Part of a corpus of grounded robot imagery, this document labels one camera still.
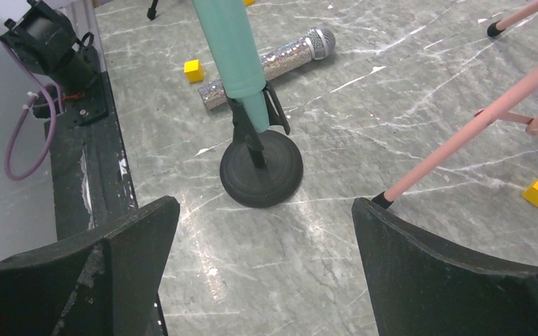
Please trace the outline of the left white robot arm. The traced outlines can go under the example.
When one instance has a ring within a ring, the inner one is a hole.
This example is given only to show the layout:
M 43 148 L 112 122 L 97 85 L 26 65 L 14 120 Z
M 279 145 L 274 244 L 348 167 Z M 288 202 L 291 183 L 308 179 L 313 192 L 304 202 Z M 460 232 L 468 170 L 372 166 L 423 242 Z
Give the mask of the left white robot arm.
M 76 94 L 93 87 L 100 73 L 94 47 L 95 35 L 77 37 L 73 24 L 45 1 L 28 1 L 20 19 L 4 21 L 0 35 L 18 59 L 33 73 L 51 78 L 65 93 Z

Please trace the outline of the mint green microphone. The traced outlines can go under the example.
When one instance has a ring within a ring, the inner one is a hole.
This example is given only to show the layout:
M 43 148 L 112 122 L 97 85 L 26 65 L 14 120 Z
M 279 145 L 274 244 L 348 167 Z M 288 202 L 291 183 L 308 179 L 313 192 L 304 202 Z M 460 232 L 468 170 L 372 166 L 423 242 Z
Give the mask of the mint green microphone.
M 194 0 L 193 5 L 226 95 L 243 103 L 257 132 L 266 131 L 266 79 L 244 2 Z

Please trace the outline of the black round-base mic stand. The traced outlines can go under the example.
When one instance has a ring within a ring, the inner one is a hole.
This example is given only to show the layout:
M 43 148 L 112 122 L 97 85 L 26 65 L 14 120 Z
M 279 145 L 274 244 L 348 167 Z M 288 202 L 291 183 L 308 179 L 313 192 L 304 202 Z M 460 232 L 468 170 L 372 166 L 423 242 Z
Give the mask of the black round-base mic stand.
M 301 184 L 303 158 L 289 138 L 291 127 L 277 94 L 267 82 L 262 90 L 271 129 L 257 132 L 242 102 L 227 98 L 233 114 L 233 141 L 219 165 L 225 191 L 237 203 L 250 208 L 268 208 L 289 199 Z

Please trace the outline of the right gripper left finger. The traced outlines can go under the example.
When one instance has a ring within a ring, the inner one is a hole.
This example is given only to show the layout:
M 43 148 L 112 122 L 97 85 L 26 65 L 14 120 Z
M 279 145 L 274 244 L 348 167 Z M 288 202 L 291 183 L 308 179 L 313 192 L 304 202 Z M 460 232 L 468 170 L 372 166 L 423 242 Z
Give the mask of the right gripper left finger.
M 164 335 L 158 289 L 179 214 L 164 196 L 0 261 L 0 335 Z

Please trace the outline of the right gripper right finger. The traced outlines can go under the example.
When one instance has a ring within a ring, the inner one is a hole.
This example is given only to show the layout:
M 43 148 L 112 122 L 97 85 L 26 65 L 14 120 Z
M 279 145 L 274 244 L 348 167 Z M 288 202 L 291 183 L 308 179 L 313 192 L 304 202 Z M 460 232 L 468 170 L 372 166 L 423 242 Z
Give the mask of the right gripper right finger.
M 460 246 L 363 197 L 351 211 L 380 335 L 538 335 L 538 266 Z

